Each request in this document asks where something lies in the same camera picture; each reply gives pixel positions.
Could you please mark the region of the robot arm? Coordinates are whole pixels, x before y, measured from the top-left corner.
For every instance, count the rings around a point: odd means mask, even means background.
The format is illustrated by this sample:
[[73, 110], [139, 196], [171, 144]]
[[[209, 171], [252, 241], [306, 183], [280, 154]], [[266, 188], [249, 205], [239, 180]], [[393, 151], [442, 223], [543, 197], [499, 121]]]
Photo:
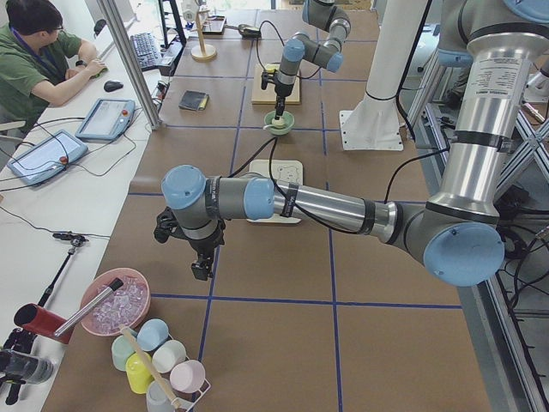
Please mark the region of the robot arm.
[[314, 41], [307, 33], [296, 32], [284, 45], [282, 57], [272, 83], [276, 94], [275, 116], [285, 111], [286, 97], [292, 91], [303, 60], [335, 73], [343, 62], [341, 49], [351, 33], [351, 22], [344, 9], [334, 1], [305, 1], [302, 9], [305, 23], [328, 34], [324, 42]]
[[441, 29], [442, 62], [458, 58], [470, 73], [442, 180], [423, 203], [350, 196], [259, 173], [208, 177], [182, 165], [161, 182], [166, 206], [156, 219], [157, 241], [186, 241], [196, 253], [194, 276], [206, 280], [227, 221], [298, 217], [374, 237], [453, 286], [491, 278], [505, 258], [497, 182], [529, 71], [548, 49], [548, 4], [448, 1]]

